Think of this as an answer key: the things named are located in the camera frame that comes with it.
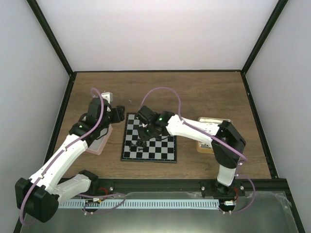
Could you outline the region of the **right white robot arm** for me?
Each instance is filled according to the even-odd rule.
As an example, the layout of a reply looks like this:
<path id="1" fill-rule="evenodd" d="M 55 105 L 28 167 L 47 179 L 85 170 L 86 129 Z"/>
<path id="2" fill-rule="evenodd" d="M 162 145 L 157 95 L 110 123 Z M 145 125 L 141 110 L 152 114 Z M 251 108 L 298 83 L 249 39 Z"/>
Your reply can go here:
<path id="1" fill-rule="evenodd" d="M 238 163 L 246 161 L 243 155 L 246 141 L 231 122 L 223 120 L 220 124 L 208 125 L 168 111 L 157 113 L 147 106 L 142 106 L 135 118 L 142 124 L 138 128 L 141 141 L 159 136 L 181 136 L 211 146 L 219 164 L 215 190 L 222 196 L 233 191 Z"/>

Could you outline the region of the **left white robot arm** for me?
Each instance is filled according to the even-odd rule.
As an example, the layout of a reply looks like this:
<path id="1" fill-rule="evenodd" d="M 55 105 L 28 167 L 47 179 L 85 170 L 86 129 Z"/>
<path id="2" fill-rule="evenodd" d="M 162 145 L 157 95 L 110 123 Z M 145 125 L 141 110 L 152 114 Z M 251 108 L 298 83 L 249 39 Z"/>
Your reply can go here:
<path id="1" fill-rule="evenodd" d="M 99 192 L 99 177 L 82 170 L 74 177 L 60 182 L 73 162 L 87 149 L 104 139 L 113 123 L 124 121 L 125 107 L 111 106 L 106 98 L 93 98 L 88 111 L 81 115 L 69 131 L 64 143 L 56 153 L 30 178 L 20 178 L 15 184 L 19 220 L 24 214 L 44 223 L 56 213 L 60 204 L 81 194 L 94 196 Z"/>

